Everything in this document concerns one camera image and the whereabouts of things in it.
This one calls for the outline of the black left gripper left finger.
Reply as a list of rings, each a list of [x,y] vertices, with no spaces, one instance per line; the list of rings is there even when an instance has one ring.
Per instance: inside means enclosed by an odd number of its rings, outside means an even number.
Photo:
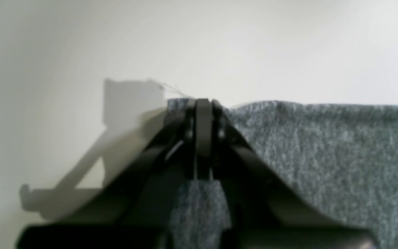
[[[173,249],[178,189],[209,177],[212,104],[190,99],[142,153],[89,203],[50,225],[27,227],[18,249]]]

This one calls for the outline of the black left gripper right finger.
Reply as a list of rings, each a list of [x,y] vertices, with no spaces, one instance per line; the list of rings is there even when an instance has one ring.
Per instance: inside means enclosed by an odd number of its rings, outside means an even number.
[[[299,197],[253,151],[216,100],[212,166],[223,188],[231,228],[221,249],[377,249],[367,229],[343,225]]]

